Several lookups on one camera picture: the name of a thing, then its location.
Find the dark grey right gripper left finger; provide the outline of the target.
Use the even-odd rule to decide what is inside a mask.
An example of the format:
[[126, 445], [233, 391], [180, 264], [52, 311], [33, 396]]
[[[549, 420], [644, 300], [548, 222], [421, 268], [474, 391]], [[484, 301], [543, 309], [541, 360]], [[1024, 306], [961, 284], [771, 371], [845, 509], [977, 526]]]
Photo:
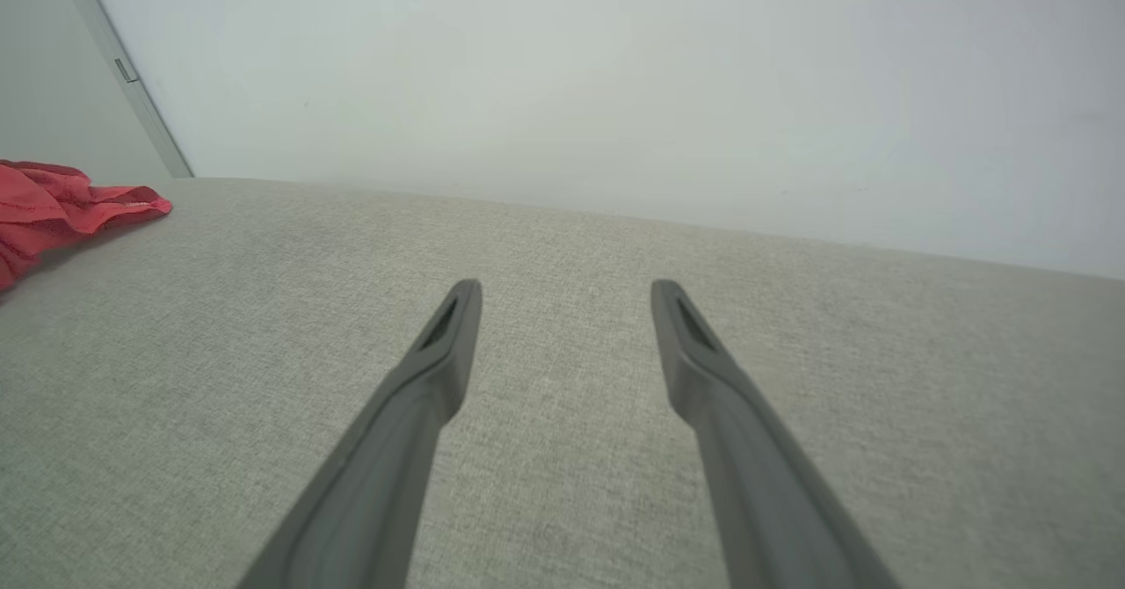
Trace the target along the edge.
[[465, 401], [483, 289], [451, 287], [237, 589], [404, 589], [439, 433]]

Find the grey metal wall trim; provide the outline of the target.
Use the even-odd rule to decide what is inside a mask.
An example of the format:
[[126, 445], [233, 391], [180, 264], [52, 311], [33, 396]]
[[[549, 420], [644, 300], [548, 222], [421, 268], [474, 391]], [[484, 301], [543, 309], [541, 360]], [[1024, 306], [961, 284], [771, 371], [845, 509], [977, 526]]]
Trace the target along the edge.
[[[179, 144], [174, 141], [173, 133], [168, 128], [164, 117], [158, 112], [156, 103], [148, 96], [148, 88], [146, 88], [145, 82], [133, 64], [129, 53], [125, 48], [124, 40], [122, 40], [120, 34], [112, 24], [102, 1], [72, 1], [76, 6], [76, 12], [79, 12], [86, 22], [98, 52], [108, 63], [110, 73], [112, 73], [112, 80], [120, 87], [125, 100], [128, 102], [132, 112], [148, 137], [153, 148], [156, 149], [158, 156], [161, 158], [169, 175], [173, 178], [194, 178], [194, 169], [186, 161], [184, 152], [181, 151]], [[117, 56], [128, 57], [133, 67], [135, 67], [136, 75], [140, 76], [137, 82], [125, 84], [120, 72], [118, 72], [115, 63], [112, 63], [112, 58]]]

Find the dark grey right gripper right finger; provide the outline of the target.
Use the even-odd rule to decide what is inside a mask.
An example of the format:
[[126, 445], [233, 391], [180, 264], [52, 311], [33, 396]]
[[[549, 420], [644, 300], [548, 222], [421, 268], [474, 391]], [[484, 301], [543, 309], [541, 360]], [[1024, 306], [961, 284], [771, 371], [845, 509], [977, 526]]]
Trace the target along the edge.
[[651, 286], [670, 407], [693, 429], [730, 589], [897, 589], [767, 398], [674, 280]]

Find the red basketball jersey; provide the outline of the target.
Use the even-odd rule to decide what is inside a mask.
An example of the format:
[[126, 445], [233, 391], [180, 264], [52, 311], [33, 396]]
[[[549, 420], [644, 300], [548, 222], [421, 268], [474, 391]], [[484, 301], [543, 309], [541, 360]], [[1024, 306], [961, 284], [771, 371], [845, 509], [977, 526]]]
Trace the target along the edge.
[[81, 170], [0, 160], [0, 293], [53, 250], [162, 219], [173, 205], [148, 187], [97, 187]]

